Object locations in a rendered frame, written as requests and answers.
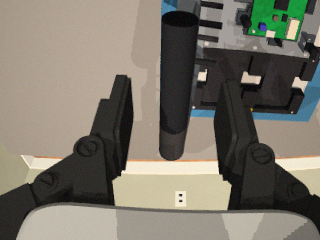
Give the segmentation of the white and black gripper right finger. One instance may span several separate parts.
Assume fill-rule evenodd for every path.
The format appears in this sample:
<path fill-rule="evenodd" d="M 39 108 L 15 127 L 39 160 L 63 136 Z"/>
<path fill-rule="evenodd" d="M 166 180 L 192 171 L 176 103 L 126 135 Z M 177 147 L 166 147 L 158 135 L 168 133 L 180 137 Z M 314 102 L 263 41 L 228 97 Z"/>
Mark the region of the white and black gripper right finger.
<path fill-rule="evenodd" d="M 219 175 L 232 185 L 227 210 L 294 212 L 309 218 L 320 234 L 320 197 L 311 195 L 275 162 L 274 151 L 259 143 L 250 106 L 243 105 L 236 80 L 221 83 L 214 132 Z"/>

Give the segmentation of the green circuit board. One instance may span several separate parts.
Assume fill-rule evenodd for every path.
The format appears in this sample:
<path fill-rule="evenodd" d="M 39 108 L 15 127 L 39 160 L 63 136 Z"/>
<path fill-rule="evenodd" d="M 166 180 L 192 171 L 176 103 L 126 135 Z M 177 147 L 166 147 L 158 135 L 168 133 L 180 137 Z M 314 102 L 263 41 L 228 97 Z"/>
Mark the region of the green circuit board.
<path fill-rule="evenodd" d="M 254 0 L 250 18 L 252 25 L 247 34 L 296 41 L 307 1 Z"/>

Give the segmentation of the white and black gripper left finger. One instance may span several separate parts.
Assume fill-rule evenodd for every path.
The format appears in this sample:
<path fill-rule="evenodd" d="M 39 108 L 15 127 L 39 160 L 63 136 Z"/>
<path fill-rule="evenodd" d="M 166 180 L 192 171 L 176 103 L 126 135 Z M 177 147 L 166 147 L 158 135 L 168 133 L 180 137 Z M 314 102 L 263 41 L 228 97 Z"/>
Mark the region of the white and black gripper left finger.
<path fill-rule="evenodd" d="M 16 240 L 26 216 L 42 205 L 74 199 L 115 206 L 112 181 L 126 170 L 133 119 L 131 78 L 116 75 L 109 99 L 100 99 L 90 135 L 76 141 L 73 153 L 33 183 L 0 195 L 0 240 Z"/>

